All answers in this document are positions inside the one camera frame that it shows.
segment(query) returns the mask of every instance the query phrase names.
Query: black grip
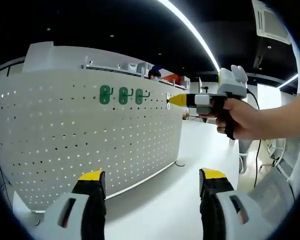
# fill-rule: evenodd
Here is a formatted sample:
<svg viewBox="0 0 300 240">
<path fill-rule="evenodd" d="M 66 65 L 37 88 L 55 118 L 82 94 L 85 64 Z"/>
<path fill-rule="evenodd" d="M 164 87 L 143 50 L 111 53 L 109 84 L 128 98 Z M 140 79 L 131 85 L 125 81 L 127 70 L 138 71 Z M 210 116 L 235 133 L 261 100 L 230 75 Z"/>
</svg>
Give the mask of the black grip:
<svg viewBox="0 0 300 240">
<path fill-rule="evenodd" d="M 221 113 L 219 115 L 219 118 L 225 121 L 226 127 L 225 127 L 225 134 L 228 138 L 235 140 L 234 138 L 234 130 L 236 122 L 230 115 L 229 111 L 224 109 L 225 101 L 227 100 L 227 97 L 224 96 L 214 96 L 212 97 L 213 107 L 212 112 L 213 113 Z"/>
</svg>

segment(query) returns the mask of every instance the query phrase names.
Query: yellow pad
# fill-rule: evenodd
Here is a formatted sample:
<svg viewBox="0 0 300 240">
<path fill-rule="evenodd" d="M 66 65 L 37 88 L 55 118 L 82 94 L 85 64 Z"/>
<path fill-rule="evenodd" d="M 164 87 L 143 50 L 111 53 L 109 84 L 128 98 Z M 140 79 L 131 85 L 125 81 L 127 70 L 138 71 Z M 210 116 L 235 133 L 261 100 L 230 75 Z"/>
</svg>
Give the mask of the yellow pad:
<svg viewBox="0 0 300 240">
<path fill-rule="evenodd" d="M 177 96 L 173 96 L 168 100 L 169 103 L 180 106 L 186 107 L 187 106 L 187 95 L 186 94 L 179 94 Z"/>
<path fill-rule="evenodd" d="M 208 168 L 202 168 L 205 179 L 221 179 L 226 178 L 226 175 L 220 171 L 212 170 Z"/>
<path fill-rule="evenodd" d="M 100 176 L 104 171 L 98 170 L 94 172 L 87 172 L 83 174 L 79 180 L 87 180 L 87 181 L 100 181 Z"/>
</svg>

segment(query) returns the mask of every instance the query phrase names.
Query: person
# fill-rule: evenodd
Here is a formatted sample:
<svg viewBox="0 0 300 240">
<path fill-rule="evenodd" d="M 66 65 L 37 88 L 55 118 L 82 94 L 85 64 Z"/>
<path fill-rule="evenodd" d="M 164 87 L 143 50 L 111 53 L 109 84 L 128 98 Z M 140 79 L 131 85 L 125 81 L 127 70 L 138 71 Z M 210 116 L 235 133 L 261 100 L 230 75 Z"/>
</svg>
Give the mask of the person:
<svg viewBox="0 0 300 240">
<path fill-rule="evenodd" d="M 150 80 L 153 80 L 153 81 L 159 81 L 160 80 L 160 78 L 161 78 L 161 73 L 159 72 L 159 68 L 158 67 L 156 67 L 156 66 L 153 66 L 153 68 L 151 68 L 150 70 L 149 70 L 149 73 L 148 73 L 148 78 L 150 79 Z"/>
<path fill-rule="evenodd" d="M 291 138 L 300 135 L 300 51 L 292 40 L 292 48 L 298 70 L 298 95 L 287 105 L 265 110 L 257 110 L 244 101 L 229 98 L 224 103 L 236 122 L 233 136 L 243 140 L 265 140 Z M 226 122 L 217 115 L 217 131 L 225 133 Z M 293 172 L 288 179 L 294 196 L 300 193 L 300 151 Z"/>
</svg>

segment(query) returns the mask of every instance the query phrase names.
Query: green pegboard hook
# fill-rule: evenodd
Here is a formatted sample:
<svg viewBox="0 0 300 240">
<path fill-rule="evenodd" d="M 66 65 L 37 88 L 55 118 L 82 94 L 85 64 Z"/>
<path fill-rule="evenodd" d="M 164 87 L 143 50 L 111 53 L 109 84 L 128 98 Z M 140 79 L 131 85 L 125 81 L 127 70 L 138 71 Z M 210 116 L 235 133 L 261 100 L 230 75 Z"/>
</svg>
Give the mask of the green pegboard hook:
<svg viewBox="0 0 300 240">
<path fill-rule="evenodd" d="M 128 102 L 128 97 L 131 97 L 134 95 L 134 90 L 131 89 L 131 94 L 128 94 L 128 88 L 121 87 L 119 90 L 119 103 L 124 105 Z"/>
<path fill-rule="evenodd" d="M 144 96 L 144 91 L 142 89 L 137 89 L 135 91 L 135 103 L 140 105 L 143 102 L 143 98 L 148 98 L 150 97 L 150 92 L 148 93 L 147 96 Z"/>
<path fill-rule="evenodd" d="M 110 96 L 114 94 L 114 88 L 110 88 L 108 85 L 103 85 L 100 87 L 100 103 L 108 104 L 110 102 Z"/>
</svg>

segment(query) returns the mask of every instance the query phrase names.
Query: desk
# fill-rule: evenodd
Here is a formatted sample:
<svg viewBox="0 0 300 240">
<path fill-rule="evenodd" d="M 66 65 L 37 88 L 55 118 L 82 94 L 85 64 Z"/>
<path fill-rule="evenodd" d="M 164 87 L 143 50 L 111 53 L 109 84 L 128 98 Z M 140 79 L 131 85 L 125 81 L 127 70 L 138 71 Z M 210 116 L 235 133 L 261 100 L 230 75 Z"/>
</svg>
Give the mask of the desk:
<svg viewBox="0 0 300 240">
<path fill-rule="evenodd" d="M 239 179 L 238 141 L 215 125 L 182 121 L 178 160 L 145 183 L 106 201 L 105 239 L 200 240 L 199 169 L 222 171 L 234 189 Z"/>
</svg>

